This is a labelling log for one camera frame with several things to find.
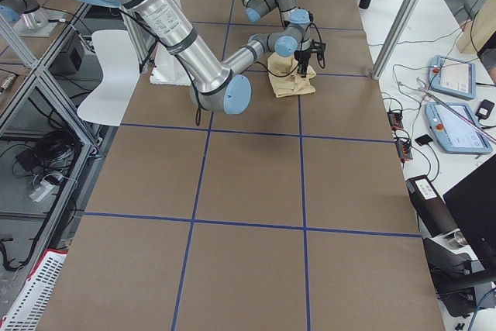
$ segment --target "white basket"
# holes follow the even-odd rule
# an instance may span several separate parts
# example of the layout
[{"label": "white basket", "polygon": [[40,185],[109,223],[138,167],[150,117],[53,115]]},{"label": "white basket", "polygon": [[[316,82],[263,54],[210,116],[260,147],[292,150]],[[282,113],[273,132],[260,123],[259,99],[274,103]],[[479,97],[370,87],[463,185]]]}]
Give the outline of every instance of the white basket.
[{"label": "white basket", "polygon": [[21,293],[0,321],[0,331],[35,331],[47,307],[67,253],[47,250]]}]

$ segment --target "chair backrest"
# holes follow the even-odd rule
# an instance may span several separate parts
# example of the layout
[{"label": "chair backrest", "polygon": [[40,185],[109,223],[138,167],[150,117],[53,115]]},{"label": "chair backrest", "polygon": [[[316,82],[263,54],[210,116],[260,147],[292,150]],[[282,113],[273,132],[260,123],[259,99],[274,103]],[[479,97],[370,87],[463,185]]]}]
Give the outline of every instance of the chair backrest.
[{"label": "chair backrest", "polygon": [[92,39],[103,80],[79,105],[77,114],[87,122],[120,126],[140,78],[140,63],[127,31],[100,30]]}]

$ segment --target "second robotic arm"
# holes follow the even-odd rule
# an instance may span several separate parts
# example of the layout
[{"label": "second robotic arm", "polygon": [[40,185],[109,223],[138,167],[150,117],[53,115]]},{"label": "second robotic arm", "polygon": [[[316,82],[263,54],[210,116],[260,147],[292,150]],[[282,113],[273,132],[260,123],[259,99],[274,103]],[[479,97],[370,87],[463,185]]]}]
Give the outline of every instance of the second robotic arm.
[{"label": "second robotic arm", "polygon": [[122,5],[140,14],[169,53],[176,56],[193,76],[195,91],[192,97],[202,108],[213,112],[239,114],[244,111],[250,102],[251,87],[248,79],[239,73],[264,52],[285,48],[287,53],[293,53],[298,43],[304,42],[306,34],[306,26],[295,24],[281,35],[268,35],[265,39],[255,36],[238,53],[220,62],[174,0],[79,1],[107,7]]},{"label": "second robotic arm", "polygon": [[48,23],[48,18],[36,0],[0,0],[0,12],[7,22],[22,17],[28,29],[39,29]]}]

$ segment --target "power strip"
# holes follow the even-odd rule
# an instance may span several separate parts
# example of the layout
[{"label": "power strip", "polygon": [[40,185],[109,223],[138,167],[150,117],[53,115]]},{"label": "power strip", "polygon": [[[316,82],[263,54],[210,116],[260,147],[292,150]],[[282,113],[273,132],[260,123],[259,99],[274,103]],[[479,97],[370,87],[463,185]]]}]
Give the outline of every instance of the power strip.
[{"label": "power strip", "polygon": [[41,202],[53,188],[58,186],[64,176],[60,172],[52,172],[48,176],[45,176],[37,186],[34,191],[29,195],[33,202]]}]

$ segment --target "cloth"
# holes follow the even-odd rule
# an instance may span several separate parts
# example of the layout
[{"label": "cloth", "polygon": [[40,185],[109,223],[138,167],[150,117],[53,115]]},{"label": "cloth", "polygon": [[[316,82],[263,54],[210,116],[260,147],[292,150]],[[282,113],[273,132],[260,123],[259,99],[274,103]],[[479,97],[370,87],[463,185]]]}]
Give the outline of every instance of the cloth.
[{"label": "cloth", "polygon": [[[286,75],[298,65],[298,61],[293,56],[281,57],[277,53],[272,53],[267,62],[269,70],[276,75]],[[310,84],[310,79],[316,75],[315,70],[309,65],[306,78],[301,77],[294,71],[284,78],[275,77],[269,73],[269,80],[274,94],[277,98],[280,98],[315,92],[315,88]]]}]

